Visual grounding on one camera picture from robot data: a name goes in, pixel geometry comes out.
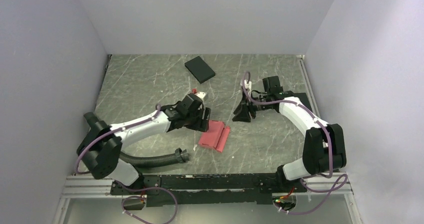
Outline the red paper box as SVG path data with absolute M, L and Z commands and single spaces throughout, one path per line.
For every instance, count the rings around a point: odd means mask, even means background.
M 230 131 L 230 126 L 225 125 L 224 122 L 210 120 L 208 122 L 208 130 L 202 133 L 198 145 L 222 153 Z

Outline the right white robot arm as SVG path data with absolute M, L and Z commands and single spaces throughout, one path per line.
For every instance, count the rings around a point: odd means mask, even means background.
M 233 112 L 232 121 L 249 123 L 257 112 L 274 110 L 289 119 L 303 134 L 302 155 L 297 160 L 277 168 L 275 184 L 289 191 L 296 180 L 315 175 L 330 178 L 336 169 L 347 164 L 344 132 L 339 124 L 330 124 L 306 107 L 298 94 L 284 91 L 278 76 L 262 80 L 264 91 L 254 96 L 250 72 L 240 81 L 242 98 Z

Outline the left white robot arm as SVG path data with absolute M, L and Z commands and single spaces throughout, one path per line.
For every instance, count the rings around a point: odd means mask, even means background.
M 111 125 L 93 112 L 85 113 L 89 131 L 76 151 L 75 173 L 81 174 L 79 164 L 84 163 L 95 179 L 109 177 L 123 183 L 129 193 L 139 193 L 144 187 L 142 174 L 120 158 L 122 149 L 182 127 L 207 131 L 211 110 L 205 107 L 206 98 L 205 92 L 189 93 L 175 104 L 157 104 L 154 112 L 146 116 Z

